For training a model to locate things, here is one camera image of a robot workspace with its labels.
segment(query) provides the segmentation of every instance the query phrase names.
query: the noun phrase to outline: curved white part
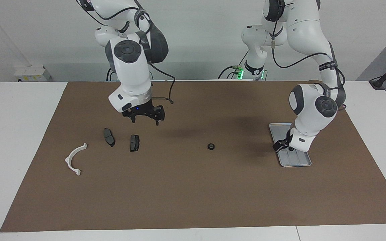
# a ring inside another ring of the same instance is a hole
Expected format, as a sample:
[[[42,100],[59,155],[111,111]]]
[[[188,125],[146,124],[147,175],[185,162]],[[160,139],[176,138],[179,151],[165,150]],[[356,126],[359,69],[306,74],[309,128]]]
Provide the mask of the curved white part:
[[[75,156],[75,154],[77,154],[78,152],[80,152],[80,151],[82,151],[82,150],[85,150],[86,148],[87,148],[87,144],[84,143],[83,146],[77,147],[76,149],[74,149],[74,150],[71,152],[71,154],[69,154],[68,157],[65,158],[65,162],[68,164],[69,169],[71,169],[72,171],[75,171],[75,173],[77,174],[77,176],[79,176],[79,175],[81,174],[81,171],[72,167],[72,165],[71,165],[72,158]]]
[[[91,0],[92,6],[95,11],[104,18],[109,18],[122,9],[135,7],[138,5],[133,0]],[[130,21],[132,25],[135,24],[135,9],[130,9],[119,13],[114,18],[106,20],[106,24],[116,29],[120,29],[124,26],[125,21]],[[149,29],[150,24],[146,18],[139,20],[139,29],[146,32]],[[150,33],[147,34],[148,42],[151,44]]]
[[[294,92],[290,93],[290,96],[288,97],[288,102],[290,103],[290,107],[292,110],[295,110],[297,108],[297,100],[296,96],[294,95]]]
[[[126,38],[126,35],[111,26],[102,26],[95,31],[95,39],[102,47],[105,47],[112,38],[117,37]]]

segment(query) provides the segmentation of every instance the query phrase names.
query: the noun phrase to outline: black cable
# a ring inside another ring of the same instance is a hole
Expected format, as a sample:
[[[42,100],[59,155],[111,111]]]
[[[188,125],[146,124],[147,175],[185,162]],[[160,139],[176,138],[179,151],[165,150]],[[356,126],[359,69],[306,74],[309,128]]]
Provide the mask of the black cable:
[[[125,9],[121,9],[120,11],[116,12],[115,14],[113,14],[112,16],[110,16],[110,17],[108,17],[108,18],[104,18],[104,17],[102,17],[102,16],[101,16],[100,14],[98,14],[98,13],[96,13],[96,14],[98,14],[98,16],[99,16],[100,18],[102,18],[103,20],[110,20],[110,19],[114,18],[115,16],[121,14],[122,12],[127,11],[127,10],[130,10],[130,9],[139,10],[139,8],[128,7],[128,8],[125,8]]]
[[[272,35],[275,35],[275,31],[276,31],[276,26],[277,26],[277,24],[278,24],[278,20],[275,21],[275,27],[274,27],[274,31],[273,31],[273,34],[272,34]],[[286,69],[286,68],[292,67],[292,66],[294,66],[294,65],[296,65],[296,64],[298,64],[298,63],[300,63],[301,61],[304,61],[304,60],[306,60],[306,59],[308,59],[308,58],[310,58],[310,57],[312,57],[312,56],[315,56],[315,55],[326,55],[326,56],[328,56],[328,54],[326,54],[326,53],[315,53],[315,54],[306,56],[305,58],[303,58],[303,59],[301,59],[301,60],[295,62],[294,64],[290,64],[290,65],[288,65],[288,66],[280,66],[280,65],[277,63],[276,59],[275,59],[275,49],[274,49],[274,46],[272,47],[272,57],[273,57],[273,59],[274,59],[274,62],[275,62],[275,64],[276,64],[278,67],[280,67],[280,68],[282,68],[282,69]]]
[[[87,13],[87,15],[89,15],[91,18],[93,18],[97,23],[101,24],[102,26],[108,26],[108,25],[106,25],[106,24],[103,24],[103,23],[99,22],[95,17],[92,16],[92,14],[90,14],[88,11],[86,11],[86,10],[83,8],[83,6],[81,6],[81,4],[78,2],[78,0],[75,0],[75,1],[76,1],[77,4],[81,7],[81,9],[83,9],[83,10]]]
[[[342,108],[338,109],[337,111],[343,111],[343,110],[346,110],[346,105],[345,104],[343,104]]]
[[[110,81],[112,81],[111,76],[112,76],[113,74],[115,74],[115,73],[113,72],[113,73],[111,73],[111,75],[110,75]]]
[[[174,103],[174,101],[173,101],[173,100],[171,100],[171,99],[169,99],[169,98],[166,98],[166,97],[152,97],[151,99],[161,99],[161,100],[167,100],[167,101],[169,101],[171,104],[173,104],[173,103]]]
[[[173,88],[173,86],[174,86],[174,84],[175,84],[175,77],[172,76],[172,75],[170,75],[170,74],[168,74],[168,73],[163,72],[162,70],[159,70],[159,69],[158,69],[157,67],[155,67],[152,63],[148,63],[148,64],[149,64],[151,67],[153,67],[153,69],[155,69],[155,70],[159,71],[160,73],[162,73],[162,74],[164,74],[164,75],[166,75],[166,76],[169,76],[169,77],[171,77],[171,78],[173,79],[172,84],[171,84],[171,87],[169,88],[169,98],[165,98],[165,99],[168,100],[171,104],[173,104],[174,101],[173,101],[172,98],[171,98],[171,94],[172,94],[172,88]]]
[[[244,59],[245,59],[245,57],[248,55],[248,52],[249,52],[249,51],[250,51],[250,50],[248,50],[248,51],[245,53],[244,57],[241,59],[241,61],[239,62],[238,65],[241,65],[241,64],[242,64],[242,61],[244,61]]]
[[[232,73],[230,73],[230,74],[227,75],[226,79],[229,79],[229,75],[231,75],[231,74],[235,75],[235,74],[237,74],[237,73],[238,73],[238,72],[233,71]]]
[[[266,81],[266,79],[268,78],[268,71],[267,70],[265,71],[266,71],[266,77],[265,77],[265,81]]]
[[[217,79],[219,79],[221,77],[221,75],[223,75],[223,73],[226,72],[226,70],[231,69],[231,68],[233,68],[233,66],[229,66],[229,67],[225,68],[223,71],[221,71],[221,73]]]
[[[340,84],[340,86],[334,87],[334,88],[330,88],[329,90],[337,90],[337,89],[340,89],[340,88],[342,88],[342,87],[345,85],[345,82],[346,82],[345,75],[342,73],[342,71],[339,70],[339,68],[337,68],[337,67],[336,67],[335,69],[336,69],[336,74],[342,75],[343,81],[342,81],[342,83]]]
[[[108,69],[108,72],[107,72],[107,78],[105,79],[105,81],[108,81],[108,77],[110,75],[110,72],[111,72],[111,68]]]
[[[301,60],[295,62],[294,64],[290,64],[290,65],[288,65],[288,66],[280,66],[280,65],[276,62],[274,50],[272,50],[272,57],[273,57],[273,59],[274,59],[275,64],[276,64],[278,67],[282,68],[282,69],[286,69],[286,68],[289,68],[289,67],[293,67],[294,65],[300,63],[301,61],[304,61],[304,60],[306,60],[306,59],[308,59],[308,58],[310,58],[310,57],[312,57],[312,56],[315,56],[315,55],[326,55],[326,56],[328,56],[328,54],[326,54],[326,53],[315,53],[315,54],[306,56],[305,58],[303,58],[303,59],[301,59]]]
[[[141,6],[141,4],[138,2],[138,0],[133,0],[133,1],[136,3],[136,5],[138,6],[138,8],[144,9],[144,8]]]
[[[278,20],[275,21],[275,27],[274,27],[274,30],[273,30],[273,35],[275,35],[275,31],[276,31],[276,26],[277,26],[277,24],[278,24]],[[312,54],[312,55],[308,55],[308,56],[306,56],[305,58],[302,58],[301,60],[295,62],[294,64],[290,64],[290,65],[288,65],[288,66],[280,66],[280,65],[277,63],[276,59],[275,59],[275,49],[274,49],[274,46],[272,46],[272,57],[273,57],[273,60],[274,60],[275,64],[276,64],[278,67],[282,68],[282,69],[286,69],[286,68],[292,67],[292,66],[294,66],[294,65],[296,65],[296,64],[298,64],[298,63],[300,63],[300,62],[302,62],[302,61],[304,61],[304,60],[306,60],[306,59],[308,59],[308,58],[310,58],[310,57],[312,57],[312,56],[315,56],[315,55],[326,55],[326,56],[328,56],[328,54],[326,54],[326,53],[319,52],[319,53],[315,53],[315,54]],[[331,88],[330,90],[340,89],[340,88],[342,88],[342,87],[345,85],[345,82],[346,82],[345,75],[342,73],[342,71],[339,70],[337,67],[336,67],[335,69],[336,69],[336,72],[337,72],[336,74],[340,73],[340,75],[342,75],[343,82],[342,82],[342,84],[341,84],[340,86],[335,87],[335,88]]]

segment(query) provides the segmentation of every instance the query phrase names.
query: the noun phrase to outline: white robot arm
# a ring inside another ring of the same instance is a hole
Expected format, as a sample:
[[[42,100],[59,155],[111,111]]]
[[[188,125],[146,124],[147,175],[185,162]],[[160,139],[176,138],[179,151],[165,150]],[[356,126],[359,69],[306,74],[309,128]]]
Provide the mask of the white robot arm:
[[[153,106],[148,63],[162,62],[167,56],[164,35],[137,0],[80,0],[80,5],[85,11],[95,11],[106,21],[105,26],[95,31],[95,38],[105,47],[110,67],[121,82],[108,97],[109,101],[133,123],[135,116],[144,115],[159,125],[159,121],[165,119],[165,111],[161,105]],[[124,34],[130,21],[140,31]]]
[[[321,30],[319,8],[320,0],[265,0],[262,25],[247,26],[242,32],[242,40],[249,48],[244,66],[254,79],[263,71],[267,57],[262,46],[272,46],[276,63],[275,46],[286,40],[297,52],[314,58],[320,69],[322,83],[300,84],[290,93],[288,100],[297,118],[287,138],[274,144],[277,152],[288,147],[307,152],[315,136],[334,119],[345,101],[345,79],[337,68],[331,43]]]

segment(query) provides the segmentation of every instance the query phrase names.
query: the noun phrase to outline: black clamp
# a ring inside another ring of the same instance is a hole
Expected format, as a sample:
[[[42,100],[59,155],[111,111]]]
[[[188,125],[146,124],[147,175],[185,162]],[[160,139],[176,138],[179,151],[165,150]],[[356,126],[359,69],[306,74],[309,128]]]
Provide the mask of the black clamp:
[[[138,31],[135,32],[136,35],[139,37],[139,43],[142,45],[142,48],[144,49],[145,58],[148,60],[151,60],[151,47],[150,43],[148,42],[147,34],[145,34],[144,31]]]
[[[278,153],[280,150],[290,148],[290,150],[294,150],[292,147],[289,146],[291,139],[293,138],[293,135],[290,135],[290,130],[287,132],[287,137],[284,140],[277,141],[274,145],[274,151]]]
[[[282,27],[281,30],[279,30],[279,32],[277,32],[276,34],[269,33],[269,36],[272,38],[272,40],[274,40],[276,37],[278,37],[278,35],[280,35],[282,33],[283,29],[284,28]]]
[[[337,61],[330,61],[330,62],[321,64],[319,68],[320,68],[320,71],[330,69],[330,68],[337,68]]]
[[[249,71],[251,74],[253,74],[253,75],[259,75],[259,74],[262,72],[263,68],[264,68],[264,66],[261,67],[261,68],[258,68],[258,69],[254,68],[254,67],[251,67],[251,66],[247,63],[247,61],[245,61],[244,66],[245,66],[245,69],[248,70],[248,71]]]
[[[139,9],[135,12],[135,25],[139,28],[139,19],[143,17],[144,14],[147,14],[147,11],[145,9]]]
[[[130,22],[127,21],[125,24],[124,24],[124,27],[122,29],[119,30],[120,33],[124,33],[127,31],[127,29],[129,29],[129,26],[130,26]]]
[[[149,100],[147,103],[142,105],[137,105],[130,110],[126,110],[122,112],[124,117],[129,117],[132,120],[132,123],[135,123],[137,115],[148,116],[151,119],[156,121],[156,125],[159,125],[159,121],[165,120],[165,110],[162,105],[158,105],[157,107],[153,106],[153,102]]]
[[[317,85],[320,85],[324,92],[323,92],[323,96],[327,96],[327,97],[331,97],[330,94],[331,94],[331,89],[328,85],[324,84],[324,83],[317,83]]]

